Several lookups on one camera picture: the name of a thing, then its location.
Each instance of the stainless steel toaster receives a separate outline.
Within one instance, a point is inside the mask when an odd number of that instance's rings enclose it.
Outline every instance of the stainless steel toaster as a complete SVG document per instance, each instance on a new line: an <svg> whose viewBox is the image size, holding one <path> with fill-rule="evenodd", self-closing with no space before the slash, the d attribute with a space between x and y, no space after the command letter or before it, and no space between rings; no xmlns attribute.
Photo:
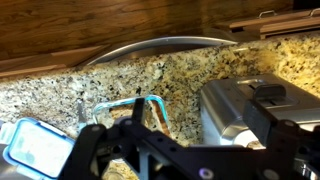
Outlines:
<svg viewBox="0 0 320 180"><path fill-rule="evenodd" d="M279 120L293 120L303 129L312 131L320 124L320 99L273 74L213 80L200 92L204 144L248 147L257 143L242 120L248 99L256 99Z"/></svg>

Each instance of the plastic container lid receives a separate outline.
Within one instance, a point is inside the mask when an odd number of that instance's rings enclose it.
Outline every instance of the plastic container lid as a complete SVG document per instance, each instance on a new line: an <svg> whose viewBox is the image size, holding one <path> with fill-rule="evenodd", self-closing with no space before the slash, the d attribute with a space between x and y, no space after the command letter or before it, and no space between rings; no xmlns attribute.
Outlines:
<svg viewBox="0 0 320 180"><path fill-rule="evenodd" d="M4 159L32 179L58 178L74 145L62 131L32 118L20 119L9 134L12 138L2 140L8 142Z"/></svg>

